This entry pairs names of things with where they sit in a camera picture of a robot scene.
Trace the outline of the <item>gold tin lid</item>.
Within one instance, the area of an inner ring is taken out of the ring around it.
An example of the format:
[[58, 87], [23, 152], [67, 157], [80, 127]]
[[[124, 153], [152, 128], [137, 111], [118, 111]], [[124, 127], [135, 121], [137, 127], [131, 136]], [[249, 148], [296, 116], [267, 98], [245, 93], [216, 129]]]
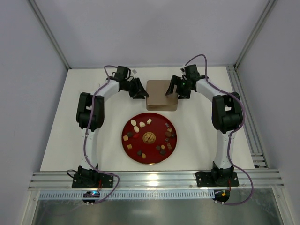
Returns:
[[170, 80], [148, 80], [146, 91], [146, 105], [178, 105], [177, 93], [166, 96]]

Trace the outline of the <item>gold tin box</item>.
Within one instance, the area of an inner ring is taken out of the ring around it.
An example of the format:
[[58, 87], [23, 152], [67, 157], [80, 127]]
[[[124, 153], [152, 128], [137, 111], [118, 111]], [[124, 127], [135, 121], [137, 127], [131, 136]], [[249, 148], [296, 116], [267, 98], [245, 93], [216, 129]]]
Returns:
[[174, 112], [178, 105], [146, 105], [148, 111]]

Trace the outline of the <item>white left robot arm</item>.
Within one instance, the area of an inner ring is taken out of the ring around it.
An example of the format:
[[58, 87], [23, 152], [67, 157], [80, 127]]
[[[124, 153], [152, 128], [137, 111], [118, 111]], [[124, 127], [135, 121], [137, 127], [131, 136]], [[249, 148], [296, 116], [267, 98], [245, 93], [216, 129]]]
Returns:
[[98, 133], [105, 120], [105, 102], [120, 91], [133, 99], [149, 96], [139, 78], [133, 77], [132, 70], [125, 66], [104, 66], [107, 75], [105, 83], [94, 92], [83, 92], [79, 96], [76, 122], [83, 135], [83, 158], [76, 175], [89, 181], [98, 178], [97, 143]]

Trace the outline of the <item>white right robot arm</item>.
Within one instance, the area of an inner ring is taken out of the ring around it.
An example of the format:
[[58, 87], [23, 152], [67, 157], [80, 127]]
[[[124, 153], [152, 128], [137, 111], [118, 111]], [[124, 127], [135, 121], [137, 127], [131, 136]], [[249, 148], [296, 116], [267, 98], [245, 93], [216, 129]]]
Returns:
[[212, 124], [217, 131], [217, 152], [210, 172], [198, 172], [201, 181], [222, 185], [234, 179], [237, 166], [231, 159], [235, 133], [245, 122], [245, 109], [237, 92], [227, 92], [217, 87], [207, 76], [200, 75], [195, 64], [186, 63], [182, 76], [171, 77], [166, 96], [177, 94], [178, 99], [189, 99], [191, 91], [204, 95], [212, 103]]

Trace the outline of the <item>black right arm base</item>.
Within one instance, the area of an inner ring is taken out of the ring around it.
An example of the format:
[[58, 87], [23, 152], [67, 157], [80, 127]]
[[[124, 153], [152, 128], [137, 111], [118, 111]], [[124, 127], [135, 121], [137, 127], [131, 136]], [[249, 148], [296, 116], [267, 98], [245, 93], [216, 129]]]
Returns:
[[226, 169], [213, 168], [210, 172], [195, 173], [198, 187], [238, 187], [239, 180], [233, 166]]

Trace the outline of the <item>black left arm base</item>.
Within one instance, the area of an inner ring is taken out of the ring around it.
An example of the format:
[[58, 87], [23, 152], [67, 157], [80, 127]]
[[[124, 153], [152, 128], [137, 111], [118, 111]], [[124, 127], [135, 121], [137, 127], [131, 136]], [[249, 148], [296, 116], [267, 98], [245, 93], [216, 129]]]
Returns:
[[93, 169], [85, 169], [81, 166], [77, 170], [72, 170], [72, 188], [112, 188], [113, 176], [98, 173]]

